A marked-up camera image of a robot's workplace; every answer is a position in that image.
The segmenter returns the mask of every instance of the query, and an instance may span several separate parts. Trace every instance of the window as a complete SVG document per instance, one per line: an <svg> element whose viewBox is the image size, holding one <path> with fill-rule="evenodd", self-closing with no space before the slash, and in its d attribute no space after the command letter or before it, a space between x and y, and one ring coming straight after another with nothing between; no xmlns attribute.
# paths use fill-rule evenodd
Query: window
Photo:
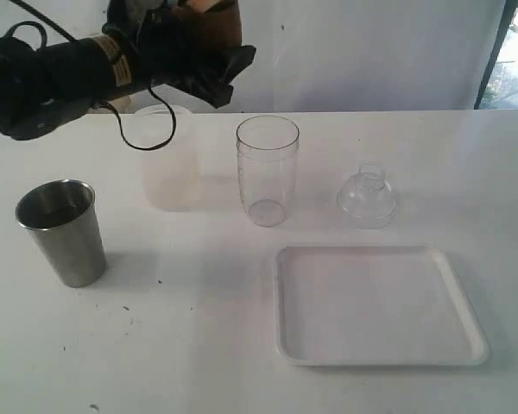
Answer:
<svg viewBox="0 0 518 414"><path fill-rule="evenodd" d="M499 30L502 44L497 47L498 34L493 62L490 61L484 77L485 86L482 83L478 94L479 109L518 109L518 9L513 6L507 16L505 6Z"/></svg>

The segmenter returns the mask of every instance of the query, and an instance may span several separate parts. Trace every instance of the metal cup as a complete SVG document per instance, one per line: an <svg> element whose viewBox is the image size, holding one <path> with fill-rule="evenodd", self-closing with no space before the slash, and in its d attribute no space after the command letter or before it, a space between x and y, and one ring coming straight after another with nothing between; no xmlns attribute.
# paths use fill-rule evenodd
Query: metal cup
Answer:
<svg viewBox="0 0 518 414"><path fill-rule="evenodd" d="M19 224L70 287L94 283L106 268L94 201L88 184L63 179L36 187L16 207Z"/></svg>

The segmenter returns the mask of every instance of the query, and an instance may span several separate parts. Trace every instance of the white table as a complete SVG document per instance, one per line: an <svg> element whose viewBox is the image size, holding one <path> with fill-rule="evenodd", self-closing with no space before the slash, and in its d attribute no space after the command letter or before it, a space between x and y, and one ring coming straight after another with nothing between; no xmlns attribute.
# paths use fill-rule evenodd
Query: white table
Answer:
<svg viewBox="0 0 518 414"><path fill-rule="evenodd" d="M239 204L234 132L247 116L195 117L207 192L187 213L149 206L139 154L112 116L31 142L0 135L0 413L518 413L518 113L289 114L302 133L298 209L278 229ZM362 161L384 166L399 193L386 229L353 229L335 204ZM111 268L85 289L64 287L14 218L26 191L60 178L98 194ZM271 260L289 242L441 248L490 359L288 365L275 350Z"/></svg>

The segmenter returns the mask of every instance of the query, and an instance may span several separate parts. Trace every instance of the cup rim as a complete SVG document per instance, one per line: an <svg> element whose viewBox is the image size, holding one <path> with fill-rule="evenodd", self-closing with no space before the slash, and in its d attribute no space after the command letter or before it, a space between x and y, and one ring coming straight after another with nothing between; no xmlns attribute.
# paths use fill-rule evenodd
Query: cup rim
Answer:
<svg viewBox="0 0 518 414"><path fill-rule="evenodd" d="M286 145L283 145L283 146L277 147L277 148L259 148L259 147L254 147L253 145L248 144L240 136L240 128L246 122L252 121L252 120L257 119L257 118L275 118L275 119L281 119L283 121L291 123L295 127L295 130L297 131L297 134L295 135L295 139L293 141L291 141L289 144L286 144ZM284 116L277 116L277 115L258 115L258 116L252 116L251 118L248 118L245 121L240 122L240 124L238 125L238 128L236 129L237 142L242 143L244 146L246 146L248 148L256 149L257 151L279 151L281 149L291 147L293 144L295 144L295 142L297 142L299 140L300 134L301 134L300 127L298 127L297 124L294 121L292 121L290 119L287 119Z"/></svg>
<svg viewBox="0 0 518 414"><path fill-rule="evenodd" d="M91 199L91 202L88 204L88 207L86 207L86 210L84 210L82 213L80 213L78 216L76 216L73 220L67 222L67 223L63 223L63 224L60 224L59 226L55 226L55 227L46 227L46 228L40 228L40 227L31 227L31 226L28 226L27 224L23 223L21 221L21 218L19 217L19 210L21 208L21 205L23 203L23 201L26 201L26 199L31 195L33 194L35 191L37 190L40 190L42 187L45 187L47 185L52 185L52 184L58 184L58 183L74 183L74 184L77 184L77 185L82 185L83 187L85 187L88 191L90 191L91 193L91 196L92 196L92 199ZM24 229L27 229L27 230L32 230L32 231L42 231L42 232L45 232L45 231L50 231L50 230L56 230L56 229L60 229L64 226L67 226L68 224L71 224L71 223L74 223L76 221L78 221L81 217L85 216L86 214L88 214L88 211L90 211L92 209L92 207L94 206L94 202L96 201L96 192L94 191L94 189L88 185L86 182L84 181L80 181L78 179L56 179L54 181L48 181L47 183L44 183L44 184L41 184L35 188L33 188L31 191L29 191L27 194L25 194L20 200L19 202L17 203L17 206L16 206L16 221L19 223L19 225L21 227L23 227Z"/></svg>

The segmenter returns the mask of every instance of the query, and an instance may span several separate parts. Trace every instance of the white plastic tray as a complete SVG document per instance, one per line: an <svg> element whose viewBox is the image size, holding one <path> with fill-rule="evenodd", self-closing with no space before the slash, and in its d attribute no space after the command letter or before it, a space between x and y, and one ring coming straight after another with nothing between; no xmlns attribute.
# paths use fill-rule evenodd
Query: white plastic tray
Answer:
<svg viewBox="0 0 518 414"><path fill-rule="evenodd" d="M489 353L447 258L429 247L289 246L276 341L302 366L471 366Z"/></svg>

